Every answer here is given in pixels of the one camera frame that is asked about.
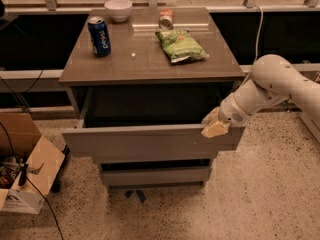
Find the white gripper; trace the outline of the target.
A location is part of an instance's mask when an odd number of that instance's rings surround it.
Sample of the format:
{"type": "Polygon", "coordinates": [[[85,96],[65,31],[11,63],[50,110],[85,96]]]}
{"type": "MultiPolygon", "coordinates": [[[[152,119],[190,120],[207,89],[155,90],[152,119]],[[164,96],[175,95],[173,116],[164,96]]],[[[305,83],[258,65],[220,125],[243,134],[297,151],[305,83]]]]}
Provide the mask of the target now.
{"type": "Polygon", "coordinates": [[[251,116],[237,104],[234,94],[230,94],[220,103],[219,108],[214,108],[202,119],[202,124],[207,126],[201,134],[206,138],[221,136],[228,132],[230,124],[232,127],[242,127],[250,119],[251,116]]]}

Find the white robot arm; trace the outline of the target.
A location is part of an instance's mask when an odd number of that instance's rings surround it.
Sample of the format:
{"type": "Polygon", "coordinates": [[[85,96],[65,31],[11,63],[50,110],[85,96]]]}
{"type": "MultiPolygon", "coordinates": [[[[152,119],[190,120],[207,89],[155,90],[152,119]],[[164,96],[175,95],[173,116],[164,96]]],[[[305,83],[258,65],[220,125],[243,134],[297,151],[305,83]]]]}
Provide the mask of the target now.
{"type": "Polygon", "coordinates": [[[230,127],[244,126],[256,112],[291,100],[316,124],[320,123],[320,84],[303,76],[278,55],[257,59],[240,87],[203,120],[201,134],[212,138],[230,127]]]}

